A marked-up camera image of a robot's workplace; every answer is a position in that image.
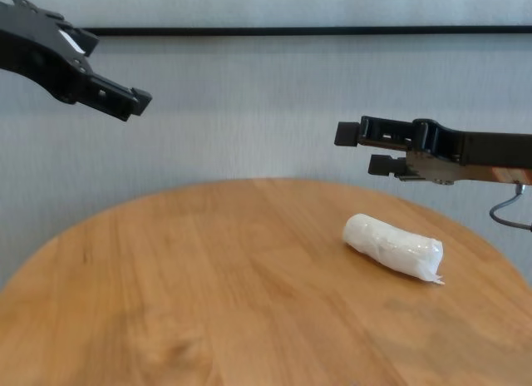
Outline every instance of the black horizontal rail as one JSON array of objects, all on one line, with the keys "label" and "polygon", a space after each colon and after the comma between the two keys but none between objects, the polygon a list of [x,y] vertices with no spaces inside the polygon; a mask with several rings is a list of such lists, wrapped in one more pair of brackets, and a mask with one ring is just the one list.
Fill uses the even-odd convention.
[{"label": "black horizontal rail", "polygon": [[532,26],[89,27],[99,37],[289,37],[325,35],[531,34]]}]

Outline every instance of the cable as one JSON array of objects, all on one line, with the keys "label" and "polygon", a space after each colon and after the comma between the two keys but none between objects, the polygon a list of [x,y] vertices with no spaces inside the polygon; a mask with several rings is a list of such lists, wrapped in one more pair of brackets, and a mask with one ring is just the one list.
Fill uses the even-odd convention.
[{"label": "cable", "polygon": [[520,224],[519,222],[513,222],[513,221],[507,221],[503,220],[502,218],[495,215],[495,212],[497,210],[502,209],[503,207],[506,207],[508,205],[511,205],[512,203],[515,203],[521,195],[523,195],[523,192],[525,191],[525,186],[518,184],[515,186],[515,196],[507,201],[503,201],[502,203],[499,203],[495,207],[493,207],[490,210],[490,217],[493,219],[493,221],[498,222],[499,224],[511,226],[512,228],[519,228],[520,230],[530,230],[532,231],[532,225],[526,225],[526,224]]},{"label": "cable", "polygon": [[98,37],[293,37],[311,35],[530,34],[527,26],[87,27]]}]

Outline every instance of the round wooden table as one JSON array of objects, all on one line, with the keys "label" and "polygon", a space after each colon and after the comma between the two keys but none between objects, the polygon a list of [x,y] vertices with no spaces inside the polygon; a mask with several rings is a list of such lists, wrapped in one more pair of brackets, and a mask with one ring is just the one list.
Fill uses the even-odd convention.
[{"label": "round wooden table", "polygon": [[[445,286],[342,242],[366,213],[444,242]],[[0,296],[6,386],[532,385],[532,294],[466,228],[313,181],[151,195],[47,243]]]}]

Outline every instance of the wooden tabletop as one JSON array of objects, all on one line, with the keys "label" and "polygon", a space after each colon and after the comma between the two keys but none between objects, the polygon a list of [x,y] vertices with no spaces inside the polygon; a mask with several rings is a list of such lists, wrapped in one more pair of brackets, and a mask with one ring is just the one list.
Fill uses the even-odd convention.
[{"label": "wooden tabletop", "polygon": [[[445,286],[342,242],[366,213],[442,240]],[[404,200],[227,181],[132,201],[0,295],[6,386],[532,385],[532,294],[502,254]]]}]

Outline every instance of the wrapped object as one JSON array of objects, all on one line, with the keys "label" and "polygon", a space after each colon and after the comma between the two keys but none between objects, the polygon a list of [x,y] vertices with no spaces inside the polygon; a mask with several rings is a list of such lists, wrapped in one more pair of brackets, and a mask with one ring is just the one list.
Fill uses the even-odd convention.
[{"label": "wrapped object", "polygon": [[443,258],[439,240],[400,230],[365,214],[356,214],[347,221],[343,240],[392,270],[444,284],[436,273]]}]

